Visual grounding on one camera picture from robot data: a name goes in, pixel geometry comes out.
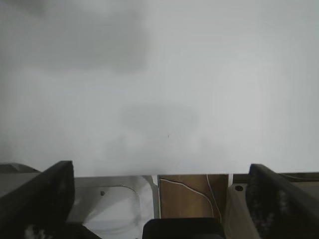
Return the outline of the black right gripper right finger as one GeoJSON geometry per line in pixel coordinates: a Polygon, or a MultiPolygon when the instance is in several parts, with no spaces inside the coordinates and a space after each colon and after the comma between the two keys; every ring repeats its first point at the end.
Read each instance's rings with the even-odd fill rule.
{"type": "Polygon", "coordinates": [[[246,204],[262,239],[317,239],[319,201],[262,164],[251,164],[246,204]]]}

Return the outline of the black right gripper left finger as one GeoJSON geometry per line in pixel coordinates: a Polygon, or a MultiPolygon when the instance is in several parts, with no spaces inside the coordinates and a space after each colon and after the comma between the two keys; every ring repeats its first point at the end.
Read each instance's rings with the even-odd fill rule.
{"type": "Polygon", "coordinates": [[[0,198],[0,237],[22,239],[29,226],[63,226],[74,198],[73,163],[60,161],[0,198]]]}

